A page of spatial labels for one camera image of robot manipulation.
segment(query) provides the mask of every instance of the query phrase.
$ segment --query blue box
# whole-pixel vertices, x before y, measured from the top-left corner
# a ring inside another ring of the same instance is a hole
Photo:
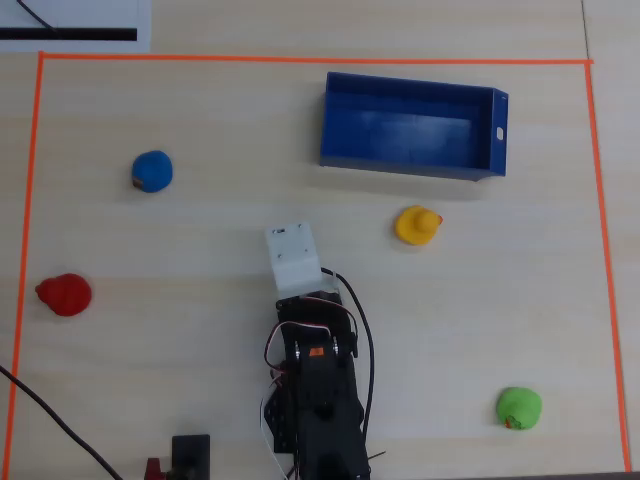
[[[508,106],[490,87],[329,72],[320,165],[505,176]]]

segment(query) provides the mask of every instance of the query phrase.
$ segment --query blue ball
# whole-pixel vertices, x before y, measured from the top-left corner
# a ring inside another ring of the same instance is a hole
[[[143,192],[159,192],[173,179],[169,155],[160,150],[143,153],[133,162],[131,179],[133,186]]]

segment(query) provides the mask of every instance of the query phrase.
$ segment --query orange boundary line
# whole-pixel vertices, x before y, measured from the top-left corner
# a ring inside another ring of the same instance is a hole
[[[593,164],[596,172],[596,187],[598,189],[598,207],[600,209],[600,229],[602,230],[602,246],[604,249],[604,264],[607,272],[607,288],[609,292],[609,313],[611,317],[611,336],[613,340],[613,361],[616,369],[616,388],[618,394],[618,417],[620,420],[620,440],[622,442],[622,457],[625,472],[631,472],[631,454],[629,452],[629,434],[627,432],[627,414],[624,393],[624,377],[622,373],[622,353],[620,352],[620,331],[618,329],[618,311],[616,308],[616,291],[613,283],[613,267],[611,266],[611,247],[609,245],[609,227],[607,226],[607,208],[604,201],[604,186],[602,184],[602,165],[600,163],[600,144],[598,142],[598,126],[596,123],[596,108],[593,101],[593,83],[591,81],[591,66],[584,65],[584,76],[587,83],[587,101],[589,103],[589,124],[591,126],[591,145],[593,149]]]
[[[18,285],[18,309],[16,311],[16,331],[13,337],[13,363],[11,373],[18,376],[20,364],[20,342],[22,340],[22,314],[24,311],[24,292],[27,279],[27,257],[29,256],[29,228],[31,225],[31,197],[33,192],[33,168],[36,161],[36,139],[38,136],[38,118],[40,117],[40,97],[42,94],[42,71],[44,55],[38,53],[38,70],[33,97],[33,114],[31,116],[31,143],[29,145],[29,165],[27,167],[27,188],[24,196],[24,220],[22,222],[22,253],[20,255],[20,283]],[[9,387],[9,408],[7,411],[7,433],[4,441],[4,461],[2,463],[2,480],[9,478],[9,460],[11,459],[11,441],[13,439],[13,420],[16,408],[16,385]]]
[[[20,363],[20,345],[22,339],[22,321],[24,312],[24,297],[27,274],[27,259],[29,253],[29,230],[31,224],[31,201],[33,194],[33,175],[36,156],[38,121],[40,117],[40,99],[42,95],[42,75],[45,59],[57,60],[165,60],[192,62],[248,62],[248,63],[307,63],[307,64],[353,64],[353,65],[583,65],[589,106],[589,122],[591,127],[591,141],[593,150],[596,186],[598,190],[598,207],[600,210],[600,228],[604,249],[605,270],[609,296],[609,310],[611,317],[611,332],[613,339],[613,353],[616,371],[616,387],[618,396],[618,416],[620,421],[620,437],[622,455],[626,472],[631,472],[631,456],[629,453],[629,437],[627,432],[627,416],[622,372],[622,355],[620,352],[620,333],[618,329],[618,315],[615,302],[615,288],[613,268],[611,266],[611,250],[607,214],[602,184],[602,166],[596,124],[595,106],[593,100],[593,84],[591,81],[591,59],[394,59],[394,58],[313,58],[313,57],[260,57],[260,56],[227,56],[227,55],[100,55],[73,53],[38,53],[38,70],[31,118],[31,143],[29,146],[29,163],[27,168],[27,186],[25,192],[24,220],[22,227],[22,252],[20,257],[20,280],[18,287],[18,306],[16,312],[16,330],[13,345],[13,364],[11,372],[18,375]],[[16,405],[16,386],[11,384],[9,389],[9,408],[7,413],[7,430],[4,447],[4,461],[2,465],[2,480],[9,478],[9,463],[11,460],[11,443],[13,439],[13,425]]]
[[[482,59],[482,58],[326,58],[326,57],[261,57],[241,55],[153,55],[44,53],[57,60],[173,60],[186,62],[245,63],[334,63],[350,65],[586,65],[591,59]]]

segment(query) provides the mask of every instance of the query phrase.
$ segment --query red ball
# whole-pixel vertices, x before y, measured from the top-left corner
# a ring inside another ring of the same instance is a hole
[[[47,278],[36,287],[38,298],[61,317],[72,317],[82,312],[91,302],[91,287],[75,273]]]

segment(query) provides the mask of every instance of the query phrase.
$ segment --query yellow rubber duck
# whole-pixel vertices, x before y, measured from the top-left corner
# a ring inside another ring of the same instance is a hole
[[[396,235],[411,245],[426,245],[442,223],[436,212],[420,205],[407,208],[396,220]]]

